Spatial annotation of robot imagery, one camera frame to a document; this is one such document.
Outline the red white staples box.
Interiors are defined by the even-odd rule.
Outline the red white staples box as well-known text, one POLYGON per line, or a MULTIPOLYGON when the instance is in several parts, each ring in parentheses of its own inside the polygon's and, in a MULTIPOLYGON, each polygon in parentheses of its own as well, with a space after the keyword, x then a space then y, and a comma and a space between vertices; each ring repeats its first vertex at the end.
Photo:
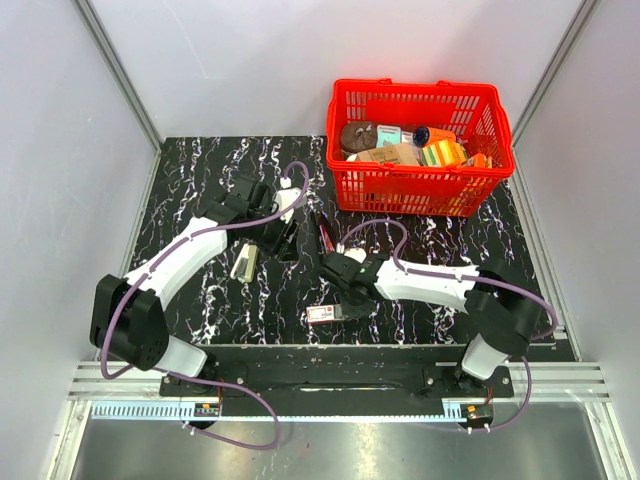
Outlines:
POLYGON ((340 304, 307 307, 306 316, 309 325, 333 323, 345 319, 340 304))

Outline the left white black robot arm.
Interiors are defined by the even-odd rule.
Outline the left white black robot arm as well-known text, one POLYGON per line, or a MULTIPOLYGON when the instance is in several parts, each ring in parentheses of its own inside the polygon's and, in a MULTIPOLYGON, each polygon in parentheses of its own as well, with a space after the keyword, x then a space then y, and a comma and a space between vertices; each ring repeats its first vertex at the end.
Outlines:
POLYGON ((247 177, 203 204, 185 229, 152 259, 122 277, 107 275, 96 286, 89 340, 104 356, 113 355, 147 371, 182 375, 195 395, 211 392, 215 369, 200 348, 171 335, 165 311, 179 290, 209 261, 246 240, 282 261, 297 257, 294 211, 303 190, 290 179, 278 191, 247 177))

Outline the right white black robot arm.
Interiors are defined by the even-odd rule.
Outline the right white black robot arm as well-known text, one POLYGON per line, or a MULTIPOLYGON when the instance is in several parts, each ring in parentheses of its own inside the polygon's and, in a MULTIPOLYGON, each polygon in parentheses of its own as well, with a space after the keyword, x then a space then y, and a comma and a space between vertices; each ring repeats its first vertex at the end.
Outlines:
POLYGON ((544 308, 531 292, 509 284, 504 265, 446 267, 396 260, 387 254, 320 257, 320 275, 352 307, 374 301, 416 301, 467 315, 477 333, 454 375, 468 396, 486 389, 497 367, 528 353, 544 308))

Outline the beige stapler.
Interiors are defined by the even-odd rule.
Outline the beige stapler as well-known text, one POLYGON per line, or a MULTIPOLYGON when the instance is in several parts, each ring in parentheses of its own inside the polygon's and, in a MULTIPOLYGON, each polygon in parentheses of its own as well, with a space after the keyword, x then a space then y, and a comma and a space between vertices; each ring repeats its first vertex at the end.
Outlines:
POLYGON ((252 243, 246 243, 231 270, 230 278, 241 283, 248 284, 253 281, 258 258, 258 247, 252 243))

